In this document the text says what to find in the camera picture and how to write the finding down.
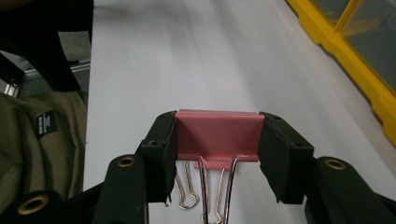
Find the label tag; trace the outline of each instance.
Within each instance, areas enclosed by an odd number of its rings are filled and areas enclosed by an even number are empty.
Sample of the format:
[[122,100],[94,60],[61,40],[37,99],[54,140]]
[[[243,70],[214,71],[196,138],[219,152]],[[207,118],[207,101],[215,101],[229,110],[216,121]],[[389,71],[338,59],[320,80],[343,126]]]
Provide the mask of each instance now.
[[55,111],[51,110],[37,117],[36,135],[40,139],[47,133],[56,132]]

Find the binder clip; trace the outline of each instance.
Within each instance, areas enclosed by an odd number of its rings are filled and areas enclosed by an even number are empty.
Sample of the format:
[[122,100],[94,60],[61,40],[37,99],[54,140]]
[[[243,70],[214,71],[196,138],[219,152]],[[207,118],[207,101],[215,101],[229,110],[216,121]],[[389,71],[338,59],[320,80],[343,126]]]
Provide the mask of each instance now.
[[[259,160],[257,152],[264,115],[254,112],[181,109],[176,113],[175,118],[178,159],[196,161],[196,167],[200,172],[204,210],[202,220],[205,224],[208,223],[207,170],[221,170],[216,214],[219,218],[217,223],[227,224],[236,164],[238,161],[257,162]],[[230,173],[222,215],[219,200],[224,170],[229,170]]]

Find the yellow plastic edge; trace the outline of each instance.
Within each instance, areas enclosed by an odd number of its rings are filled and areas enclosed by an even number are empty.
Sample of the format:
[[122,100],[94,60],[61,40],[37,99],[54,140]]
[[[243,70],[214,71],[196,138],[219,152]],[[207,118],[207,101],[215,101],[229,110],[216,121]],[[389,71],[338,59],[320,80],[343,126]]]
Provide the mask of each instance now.
[[323,18],[309,0],[287,0],[287,2],[299,16],[300,24],[313,42],[332,54],[370,99],[372,109],[382,120],[385,136],[396,147],[396,96],[338,32],[342,29],[338,23],[345,25],[357,1],[352,0],[349,3],[335,27]]

